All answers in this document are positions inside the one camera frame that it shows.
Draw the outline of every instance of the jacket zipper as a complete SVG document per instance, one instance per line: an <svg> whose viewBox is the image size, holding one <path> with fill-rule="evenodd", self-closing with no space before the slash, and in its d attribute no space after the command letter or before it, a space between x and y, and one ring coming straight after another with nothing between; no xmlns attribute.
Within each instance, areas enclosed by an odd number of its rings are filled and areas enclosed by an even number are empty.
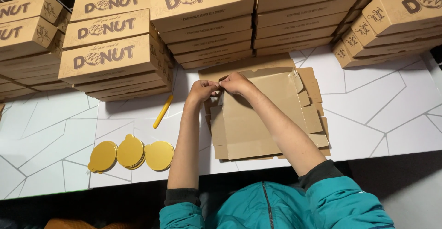
<svg viewBox="0 0 442 229"><path fill-rule="evenodd" d="M266 196L267 206L269 207L270 229L274 229L272 208L270 207L269 198L267 197L266 187L264 186L264 182L261 182L261 184L262 184L262 189L264 190L264 195Z"/></svg>

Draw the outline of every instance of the yellow pen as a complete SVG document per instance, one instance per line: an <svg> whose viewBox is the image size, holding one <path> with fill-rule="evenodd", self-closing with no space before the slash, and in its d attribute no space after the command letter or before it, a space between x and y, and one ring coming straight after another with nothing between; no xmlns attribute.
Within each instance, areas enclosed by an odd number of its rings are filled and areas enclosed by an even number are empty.
<svg viewBox="0 0 442 229"><path fill-rule="evenodd" d="M161 109L157 119L155 120L155 122L153 123L153 128L156 129L158 127L158 125L160 124L161 120L164 117L164 114L166 114L167 109L169 109L170 103L172 103L172 99L173 99L173 95L170 95L167 100L166 103L163 106L163 109Z"/></svg>

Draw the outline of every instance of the white tabletop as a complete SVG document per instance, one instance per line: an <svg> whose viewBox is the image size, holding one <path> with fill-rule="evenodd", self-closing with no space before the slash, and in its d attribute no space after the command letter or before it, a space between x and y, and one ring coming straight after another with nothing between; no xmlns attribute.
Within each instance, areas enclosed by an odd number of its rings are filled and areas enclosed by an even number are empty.
<svg viewBox="0 0 442 229"><path fill-rule="evenodd" d="M442 149L442 97L420 56L350 70L340 68L329 46L291 57L298 68L312 67L318 79L329 122L329 159ZM167 179L168 170L146 164L128 170L117 163L103 174L90 174L87 164L94 143L119 144L129 133L145 144L176 145L185 98L199 78L198 69L176 68L174 75L174 99L157 129L153 122L169 94L106 103L77 91L51 91L7 103L0 122L0 198ZM216 160L204 115L201 175L289 166L286 159Z"/></svg>

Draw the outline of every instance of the hand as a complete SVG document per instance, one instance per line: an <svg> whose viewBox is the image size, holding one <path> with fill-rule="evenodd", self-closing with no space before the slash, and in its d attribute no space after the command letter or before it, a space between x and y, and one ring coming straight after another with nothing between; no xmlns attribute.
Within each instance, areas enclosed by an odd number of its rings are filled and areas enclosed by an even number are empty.
<svg viewBox="0 0 442 229"><path fill-rule="evenodd" d="M187 99L202 104L202 102L206 101L211 95L215 96L215 91L218 90L218 88L219 84L210 80L195 81Z"/></svg>
<svg viewBox="0 0 442 229"><path fill-rule="evenodd" d="M219 82L219 85L232 94L245 96L247 91L256 88L244 75L234 72Z"/></svg>

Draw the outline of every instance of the black sleeve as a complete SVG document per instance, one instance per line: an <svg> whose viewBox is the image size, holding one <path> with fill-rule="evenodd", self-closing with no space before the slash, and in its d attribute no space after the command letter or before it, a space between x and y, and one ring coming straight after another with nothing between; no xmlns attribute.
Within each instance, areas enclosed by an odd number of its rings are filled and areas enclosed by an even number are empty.
<svg viewBox="0 0 442 229"><path fill-rule="evenodd" d="M301 187L307 191L313 184L327 178L344 176L333 164L332 160L327 160L312 168L306 175L298 178Z"/></svg>
<svg viewBox="0 0 442 229"><path fill-rule="evenodd" d="M177 188L166 190L165 206L189 202L199 206L199 190L195 188Z"/></svg>

